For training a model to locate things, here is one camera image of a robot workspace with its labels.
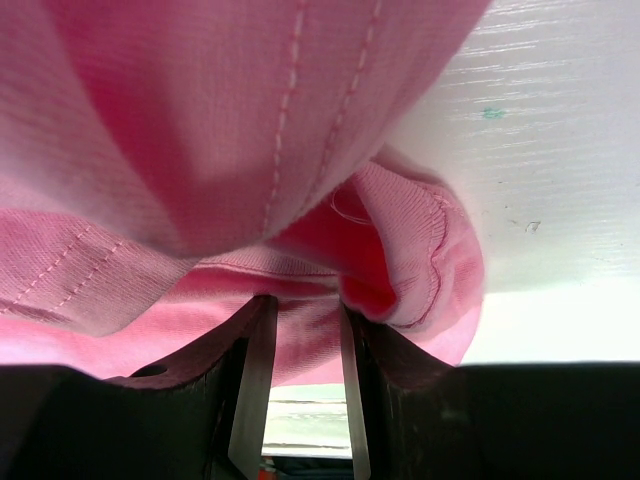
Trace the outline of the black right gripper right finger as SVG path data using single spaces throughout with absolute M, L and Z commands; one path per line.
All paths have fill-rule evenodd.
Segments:
M 358 479 L 635 479 L 635 363 L 451 366 L 341 312 Z

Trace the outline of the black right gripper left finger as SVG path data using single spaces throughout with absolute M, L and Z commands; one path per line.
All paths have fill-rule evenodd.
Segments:
M 278 303 L 227 321 L 128 377 L 62 365 L 1 370 L 5 479 L 255 479 Z

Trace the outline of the pink t shirt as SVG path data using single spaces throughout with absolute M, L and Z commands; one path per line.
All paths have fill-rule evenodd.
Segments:
M 458 363 L 484 265 L 393 124 L 484 1 L 5 1 L 1 360 L 126 376 L 279 302 L 277 383 L 341 377 L 343 307 Z

